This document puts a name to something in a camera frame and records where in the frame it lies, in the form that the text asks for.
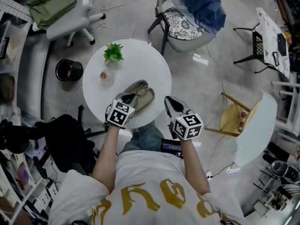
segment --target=floor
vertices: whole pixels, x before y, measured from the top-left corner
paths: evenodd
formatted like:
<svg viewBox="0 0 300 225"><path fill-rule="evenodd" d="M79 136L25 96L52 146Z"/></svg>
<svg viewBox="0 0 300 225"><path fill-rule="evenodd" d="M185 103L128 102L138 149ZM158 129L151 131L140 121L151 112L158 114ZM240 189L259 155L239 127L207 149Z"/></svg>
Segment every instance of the floor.
<svg viewBox="0 0 300 225"><path fill-rule="evenodd" d="M93 33L95 37L95 51L100 47L119 39L132 38L147 41L160 50L162 30L157 26L149 35L147 29L155 20L154 8L157 0L138 0L128 5L108 9L122 5L132 0L93 0L93 6L99 13L101 6L106 6L107 27L98 27ZM171 2L167 1L165 7L170 7ZM224 73L224 89L226 93L234 96L237 100L252 107L259 99L260 91L270 93L278 102L278 87L271 86L271 81L279 81L278 73L273 70L266 70L255 75L254 71L264 68L264 65L256 60L234 65L234 60L239 60L251 54L252 41L251 33L247 31L233 31L234 27L252 28L258 23L256 7L262 7L266 13L275 21L280 23L281 17L276 9L267 0L222 0L222 6L227 14L225 27L217 34L216 39L209 43L211 55L220 64ZM88 30L93 30L97 24L92 25ZM58 117L64 113L69 95L80 84L81 80L75 83L60 82L55 77L55 66L61 59L79 61L85 67L92 56L93 46L76 33L74 46L66 47L66 40L57 40L48 57L47 67L44 76L43 110L42 118L48 120ZM193 54L199 54L203 59L209 61L204 65L192 59ZM185 53L175 52L169 44L166 45L164 58L169 65L172 74L172 96L185 101L189 106L200 114L205 126L218 128L220 116L226 106L225 99L221 96L222 78L219 67L210 58L206 46L195 51ZM91 128L93 131L102 130L102 123L88 109L83 91L80 87L70 98L66 113L77 117L77 108L83 105L83 127ZM156 119L157 127L166 138L171 138L167 124L169 118L165 111ZM101 147L103 136L94 139L97 147ZM205 170L209 166L209 160L214 152L221 135L203 131L201 136L195 139L202 145L197 147L197 152ZM216 174L226 165L232 163L234 147L229 139L223 139L216 150L211 161L212 174ZM253 182L261 175L260 169L266 166L261 157L241 168L239 172L223 172L210 181L213 191L218 193L235 193L244 213L247 213L250 197L257 193Z"/></svg>

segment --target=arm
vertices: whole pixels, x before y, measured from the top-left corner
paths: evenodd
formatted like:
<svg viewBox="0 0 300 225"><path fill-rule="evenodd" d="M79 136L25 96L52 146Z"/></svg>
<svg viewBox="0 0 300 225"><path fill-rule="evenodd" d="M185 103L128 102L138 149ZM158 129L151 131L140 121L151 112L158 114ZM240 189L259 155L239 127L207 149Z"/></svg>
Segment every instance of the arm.
<svg viewBox="0 0 300 225"><path fill-rule="evenodd" d="M184 141L181 139L180 142L187 181L200 195L210 193L207 176L202 168L192 140Z"/></svg>
<svg viewBox="0 0 300 225"><path fill-rule="evenodd" d="M119 130L120 128L115 126L108 128L108 133L92 173L92 177L106 186L110 193L113 191L116 176L115 163Z"/></svg>

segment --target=jeans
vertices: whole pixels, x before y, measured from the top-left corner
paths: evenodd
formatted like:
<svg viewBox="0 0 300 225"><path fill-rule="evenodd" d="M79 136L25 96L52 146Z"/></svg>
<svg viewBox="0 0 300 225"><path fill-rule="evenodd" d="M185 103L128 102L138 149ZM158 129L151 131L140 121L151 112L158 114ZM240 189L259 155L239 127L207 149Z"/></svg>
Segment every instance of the jeans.
<svg viewBox="0 0 300 225"><path fill-rule="evenodd" d="M138 132L132 134L132 138L125 144L123 152L133 150L147 150L160 152L163 134L155 126L154 121L138 128Z"/></svg>

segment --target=gold lettering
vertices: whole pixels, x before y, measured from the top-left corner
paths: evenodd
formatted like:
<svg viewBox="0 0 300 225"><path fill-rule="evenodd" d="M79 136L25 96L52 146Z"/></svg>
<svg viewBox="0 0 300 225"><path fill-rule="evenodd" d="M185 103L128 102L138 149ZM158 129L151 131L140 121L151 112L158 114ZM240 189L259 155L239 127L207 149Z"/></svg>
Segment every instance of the gold lettering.
<svg viewBox="0 0 300 225"><path fill-rule="evenodd" d="M166 202L181 209L183 204L186 203L186 196L184 194L182 185L180 185L179 183L173 183L170 179L161 181L159 185L165 196Z"/></svg>
<svg viewBox="0 0 300 225"><path fill-rule="evenodd" d="M98 206L96 207L96 209L93 209L93 210L92 210L92 215L93 215L93 225L95 225L95 219L96 219L96 216L97 216L97 214L98 214L98 212L99 212L99 209L100 209L100 208L104 208L103 211L100 213L101 224L103 224L104 215L105 215L105 213L110 209L111 206L112 206L112 203L111 203L109 200L107 200L107 199L105 199L105 198L101 200L101 204L98 205Z"/></svg>
<svg viewBox="0 0 300 225"><path fill-rule="evenodd" d="M152 211L157 211L160 206L153 201L150 193L148 193L146 190L139 188L140 186L144 185L145 183L137 184L137 185L131 185L128 187L125 187L121 189L121 195L122 195L122 201L123 201L123 215L129 212L129 210L132 207L132 203L135 203L135 200L133 200L130 197L130 193L138 193L144 197L147 203L147 207Z"/></svg>
<svg viewBox="0 0 300 225"><path fill-rule="evenodd" d="M217 211L207 202L205 201L198 193L197 193L197 196L198 198L200 199L200 202L197 204L197 210L198 210L198 213L200 214L200 216L202 218L206 218L207 216L210 216L214 213L216 213Z"/></svg>

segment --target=beige shoe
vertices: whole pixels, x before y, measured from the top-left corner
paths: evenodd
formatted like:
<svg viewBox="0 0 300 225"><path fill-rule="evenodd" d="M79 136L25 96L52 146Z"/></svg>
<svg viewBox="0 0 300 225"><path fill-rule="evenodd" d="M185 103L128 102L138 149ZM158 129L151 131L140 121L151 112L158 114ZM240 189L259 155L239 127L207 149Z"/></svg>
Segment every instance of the beige shoe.
<svg viewBox="0 0 300 225"><path fill-rule="evenodd" d="M155 98L155 93L152 88L148 88L148 83L145 80L139 80L130 85L125 92L136 94L135 113L140 112L148 106Z"/></svg>

